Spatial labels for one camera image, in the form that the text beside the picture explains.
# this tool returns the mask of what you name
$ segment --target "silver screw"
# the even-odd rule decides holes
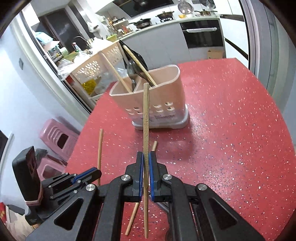
[[[86,190],[87,191],[92,191],[92,190],[94,190],[96,188],[96,186],[94,185],[94,184],[88,184],[87,186],[86,186]]]
[[[163,175],[163,179],[164,180],[171,180],[172,179],[172,175],[171,174],[164,174]]]
[[[198,190],[205,191],[207,189],[207,185],[200,183],[197,185]]]
[[[124,174],[124,175],[121,176],[121,180],[122,181],[128,181],[130,179],[131,179],[131,176],[130,175],[127,175],[127,174]]]

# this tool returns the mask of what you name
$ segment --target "cabinet handle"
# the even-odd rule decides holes
[[[183,30],[183,32],[187,32],[187,33],[202,33],[202,32],[214,32],[217,31],[217,28],[191,28],[191,29],[186,29]]]

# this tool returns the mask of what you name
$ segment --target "oven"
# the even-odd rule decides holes
[[[218,20],[199,20],[180,23],[187,47],[224,47]]]

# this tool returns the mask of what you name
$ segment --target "red table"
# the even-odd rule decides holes
[[[266,240],[275,239],[295,208],[295,152],[283,117],[261,83],[236,59],[180,64],[190,122],[150,131],[157,160],[183,182],[205,183]],[[104,129],[101,184],[122,175],[142,150],[142,131],[105,94],[85,124],[67,171],[97,165]],[[124,235],[134,204],[124,209],[121,240],[144,240],[143,203]],[[163,240],[166,214],[149,204],[149,240]]]

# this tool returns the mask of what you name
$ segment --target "pink chair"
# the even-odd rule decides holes
[[[50,155],[46,155],[45,157],[43,157],[37,168],[37,173],[41,181],[47,178],[61,175],[62,173],[65,173],[65,171],[65,163]]]
[[[54,119],[47,120],[40,133],[40,139],[65,161],[70,158],[78,136]]]

